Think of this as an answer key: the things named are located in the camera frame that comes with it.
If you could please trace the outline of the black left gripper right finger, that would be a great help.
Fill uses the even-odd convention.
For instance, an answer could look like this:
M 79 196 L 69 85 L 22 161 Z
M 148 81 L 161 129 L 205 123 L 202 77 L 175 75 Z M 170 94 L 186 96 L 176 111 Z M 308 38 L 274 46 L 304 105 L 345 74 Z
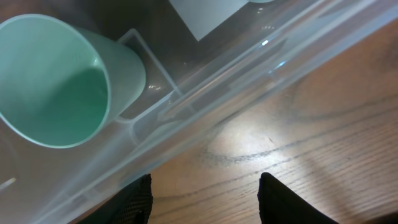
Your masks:
M 261 223 L 335 223 L 268 172 L 261 174 L 259 190 Z

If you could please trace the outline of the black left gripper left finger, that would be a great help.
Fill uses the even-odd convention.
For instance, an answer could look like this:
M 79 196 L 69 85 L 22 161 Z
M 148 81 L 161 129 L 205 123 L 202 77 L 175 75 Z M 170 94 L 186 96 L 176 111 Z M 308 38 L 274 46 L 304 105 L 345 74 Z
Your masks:
M 148 224 L 153 205 L 151 183 L 151 175 L 143 175 L 78 224 Z

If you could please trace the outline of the green plastic cup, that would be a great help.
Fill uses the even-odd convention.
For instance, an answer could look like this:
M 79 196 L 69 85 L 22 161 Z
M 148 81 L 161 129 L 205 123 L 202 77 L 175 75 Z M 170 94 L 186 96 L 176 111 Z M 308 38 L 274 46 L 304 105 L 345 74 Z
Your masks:
M 89 141 L 145 85 L 138 54 L 102 35 L 41 14 L 1 24 L 1 119 L 32 143 L 64 149 Z

